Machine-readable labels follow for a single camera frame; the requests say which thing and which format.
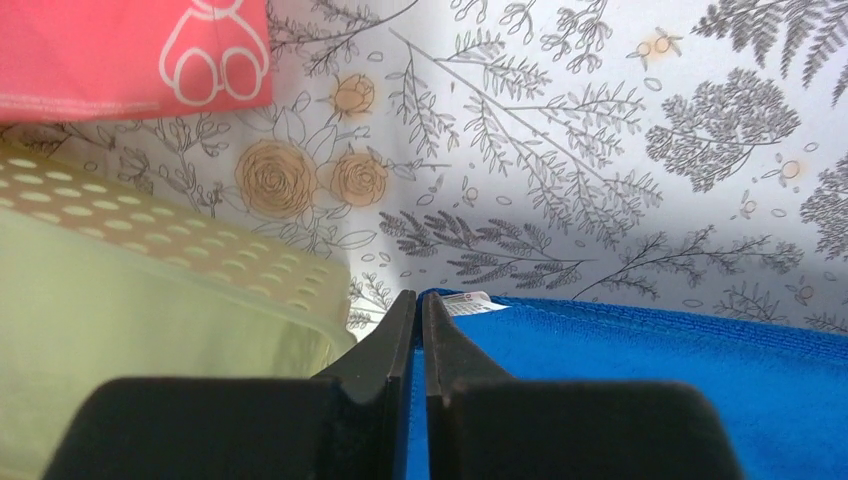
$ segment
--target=rose print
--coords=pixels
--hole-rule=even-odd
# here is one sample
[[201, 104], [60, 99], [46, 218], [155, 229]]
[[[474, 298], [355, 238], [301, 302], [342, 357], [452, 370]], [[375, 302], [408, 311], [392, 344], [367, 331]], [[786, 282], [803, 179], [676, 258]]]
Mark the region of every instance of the rose print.
[[374, 103], [374, 82], [365, 75], [351, 75], [339, 83], [332, 101], [339, 118], [370, 113], [368, 108]]
[[367, 207], [380, 201], [386, 192], [388, 171], [369, 153], [348, 153], [318, 170], [321, 186], [354, 207]]
[[244, 204], [272, 218], [303, 213], [318, 188], [315, 163], [285, 142], [262, 140], [248, 148], [239, 159], [235, 176]]

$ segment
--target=orange rose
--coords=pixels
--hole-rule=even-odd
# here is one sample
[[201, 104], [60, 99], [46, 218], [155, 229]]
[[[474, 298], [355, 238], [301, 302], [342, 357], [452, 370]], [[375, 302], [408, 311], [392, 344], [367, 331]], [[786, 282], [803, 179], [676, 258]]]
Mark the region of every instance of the orange rose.
[[273, 218], [291, 218], [309, 207], [318, 189], [315, 163], [290, 143], [262, 140], [236, 166], [245, 206]]
[[336, 112], [341, 115], [353, 115], [368, 111], [374, 103], [374, 82], [365, 75], [351, 75], [339, 84], [333, 95]]
[[318, 179], [337, 199], [354, 207], [367, 207], [386, 193], [389, 173], [367, 153], [349, 153], [321, 166]]

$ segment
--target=floral tablecloth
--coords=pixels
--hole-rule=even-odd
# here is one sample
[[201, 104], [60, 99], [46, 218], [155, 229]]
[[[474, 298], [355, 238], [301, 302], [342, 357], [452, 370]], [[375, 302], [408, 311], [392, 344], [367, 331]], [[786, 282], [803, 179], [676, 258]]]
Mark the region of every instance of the floral tablecloth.
[[402, 288], [846, 333], [848, 3], [272, 0], [274, 105], [0, 138]]

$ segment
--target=flower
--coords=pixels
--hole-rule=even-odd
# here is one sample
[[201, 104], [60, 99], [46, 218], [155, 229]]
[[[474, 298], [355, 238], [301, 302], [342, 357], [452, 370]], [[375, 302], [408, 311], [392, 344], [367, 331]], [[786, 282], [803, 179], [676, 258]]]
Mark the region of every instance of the flower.
[[339, 84], [333, 95], [333, 104], [340, 115], [353, 115], [368, 111], [374, 103], [374, 82], [361, 74], [351, 75]]
[[239, 158], [235, 174], [245, 206], [273, 218], [302, 213], [318, 189], [315, 163], [285, 142], [254, 144]]
[[389, 173], [371, 154], [348, 153], [318, 170], [318, 181], [337, 199], [354, 207], [367, 207], [386, 193]]

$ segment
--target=white line drawing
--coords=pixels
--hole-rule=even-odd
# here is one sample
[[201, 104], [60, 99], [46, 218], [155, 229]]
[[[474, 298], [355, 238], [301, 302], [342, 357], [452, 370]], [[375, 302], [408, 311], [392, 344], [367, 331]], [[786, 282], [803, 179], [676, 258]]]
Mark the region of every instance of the white line drawing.
[[[259, 34], [256, 33], [250, 24], [238, 14], [238, 9], [241, 7], [242, 3], [244, 3], [244, 0], [232, 0], [232, 4], [229, 7], [220, 8], [206, 3], [206, 0], [192, 0], [193, 5], [189, 7], [185, 13], [183, 13], [182, 17], [180, 17], [177, 24], [174, 26], [174, 30], [168, 36], [165, 46], [162, 47], [162, 53], [159, 55], [159, 75], [162, 77], [165, 84], [174, 89], [174, 94], [183, 104], [193, 107], [206, 105], [214, 100], [221, 90], [225, 90], [234, 99], [241, 101], [251, 100], [259, 95], [259, 90], [262, 88], [262, 78], [268, 73], [270, 65], [268, 49], [262, 42]], [[234, 22], [239, 28], [247, 33], [251, 40], [253, 40], [256, 47], [259, 49], [261, 58], [257, 58], [254, 52], [249, 48], [243, 46], [230, 47], [223, 52], [220, 64], [216, 64], [215, 59], [213, 59], [212, 56], [202, 48], [190, 47], [177, 59], [173, 74], [169, 74], [168, 68], [165, 64], [166, 59], [171, 53], [171, 49], [174, 47], [183, 27], [185, 27], [186, 23], [190, 20], [202, 22], [221, 22], [223, 20], [228, 20]], [[253, 65], [253, 69], [256, 74], [256, 81], [253, 85], [253, 90], [247, 94], [236, 92], [230, 85], [230, 81], [227, 78], [227, 62], [238, 55], [243, 56]], [[212, 73], [212, 88], [209, 92], [209, 96], [201, 100], [187, 98], [180, 88], [183, 67], [193, 56], [199, 57], [203, 60], [209, 66], [209, 70]]]

